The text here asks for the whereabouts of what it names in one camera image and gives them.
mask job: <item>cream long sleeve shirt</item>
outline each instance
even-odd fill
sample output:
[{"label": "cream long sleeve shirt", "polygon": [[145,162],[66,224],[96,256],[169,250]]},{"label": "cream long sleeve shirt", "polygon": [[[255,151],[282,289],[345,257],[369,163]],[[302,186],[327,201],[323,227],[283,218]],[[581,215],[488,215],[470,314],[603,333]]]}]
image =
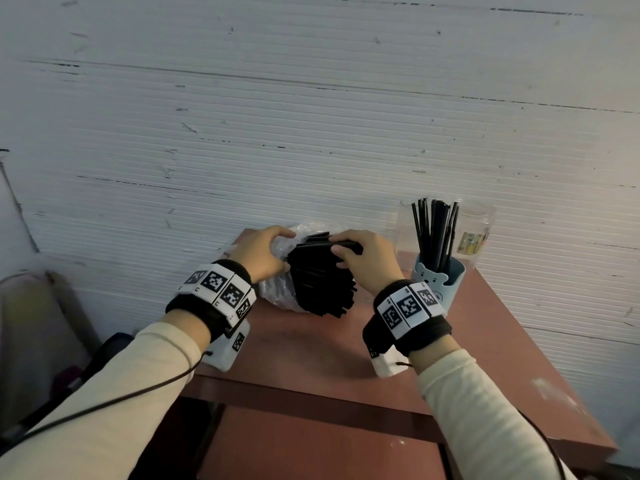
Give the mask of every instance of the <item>cream long sleeve shirt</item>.
[{"label": "cream long sleeve shirt", "polygon": [[[177,376],[200,359],[196,343],[168,323],[141,331],[123,352],[36,428]],[[62,424],[0,458],[0,478],[124,480],[191,376]],[[418,377],[465,480],[560,478],[549,450],[465,351]],[[565,468],[567,479],[575,477]]]}]

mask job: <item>plastic bag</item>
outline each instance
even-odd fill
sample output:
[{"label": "plastic bag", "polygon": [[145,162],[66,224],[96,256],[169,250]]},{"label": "plastic bag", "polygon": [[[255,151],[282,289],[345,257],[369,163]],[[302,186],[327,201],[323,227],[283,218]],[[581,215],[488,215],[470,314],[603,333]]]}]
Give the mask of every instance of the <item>plastic bag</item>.
[{"label": "plastic bag", "polygon": [[[271,243],[271,253],[278,259],[284,259],[293,249],[302,243],[308,236],[320,232],[336,234],[348,229],[347,226],[336,221],[304,221],[293,227],[297,234],[293,239],[276,237]],[[290,273],[275,276],[270,280],[260,282],[260,296],[284,310],[306,312],[298,305],[296,292],[293,288],[293,280]]]}]

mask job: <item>corrugated plastic wall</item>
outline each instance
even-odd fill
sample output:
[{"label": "corrugated plastic wall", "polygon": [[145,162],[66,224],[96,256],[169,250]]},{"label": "corrugated plastic wall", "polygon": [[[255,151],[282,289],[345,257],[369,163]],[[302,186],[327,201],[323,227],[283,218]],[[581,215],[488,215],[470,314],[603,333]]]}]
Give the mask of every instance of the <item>corrugated plastic wall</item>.
[{"label": "corrugated plastic wall", "polygon": [[5,0],[0,153],[101,335],[246,226],[490,201],[480,268],[640,463],[640,0]]}]

